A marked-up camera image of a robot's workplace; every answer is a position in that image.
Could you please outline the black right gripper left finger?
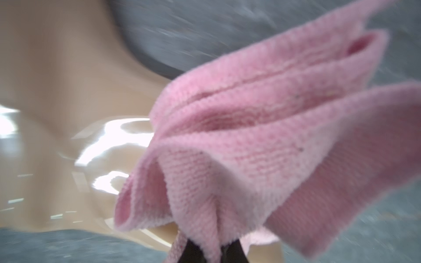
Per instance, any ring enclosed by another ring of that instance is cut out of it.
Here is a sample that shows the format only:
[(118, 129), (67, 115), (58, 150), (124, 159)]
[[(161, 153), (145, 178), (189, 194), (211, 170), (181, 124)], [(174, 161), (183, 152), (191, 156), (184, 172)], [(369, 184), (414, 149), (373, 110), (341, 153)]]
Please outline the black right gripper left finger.
[(207, 260), (201, 248), (193, 241), (188, 240), (178, 263), (206, 263)]

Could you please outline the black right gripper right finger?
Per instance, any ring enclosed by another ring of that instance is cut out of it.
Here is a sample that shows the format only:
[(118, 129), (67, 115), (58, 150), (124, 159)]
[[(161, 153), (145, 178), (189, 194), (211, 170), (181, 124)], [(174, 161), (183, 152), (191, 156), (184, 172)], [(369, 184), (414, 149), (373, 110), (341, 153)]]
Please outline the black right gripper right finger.
[(221, 263), (249, 263), (240, 240), (233, 241), (221, 248)]

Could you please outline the tan rubber boot orange sole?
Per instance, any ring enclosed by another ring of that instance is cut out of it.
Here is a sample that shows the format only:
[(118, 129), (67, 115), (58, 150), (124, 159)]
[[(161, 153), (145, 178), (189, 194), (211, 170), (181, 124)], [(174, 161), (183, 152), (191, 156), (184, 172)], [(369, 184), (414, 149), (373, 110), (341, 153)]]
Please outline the tan rubber boot orange sole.
[(165, 86), (257, 75), (278, 1), (2, 1), (1, 262), (160, 263), (175, 225), (114, 229)]

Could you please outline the pink cloth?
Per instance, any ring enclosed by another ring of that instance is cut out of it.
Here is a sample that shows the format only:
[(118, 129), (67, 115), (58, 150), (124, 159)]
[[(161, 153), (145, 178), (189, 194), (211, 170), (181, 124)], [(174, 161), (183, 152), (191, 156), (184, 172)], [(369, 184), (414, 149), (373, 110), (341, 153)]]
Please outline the pink cloth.
[(241, 241), (303, 256), (385, 192), (421, 175), (421, 84), (367, 88), (388, 44), (355, 1), (178, 77), (150, 112), (153, 138), (122, 187), (115, 228), (171, 222), (167, 258), (193, 241), (210, 263)]

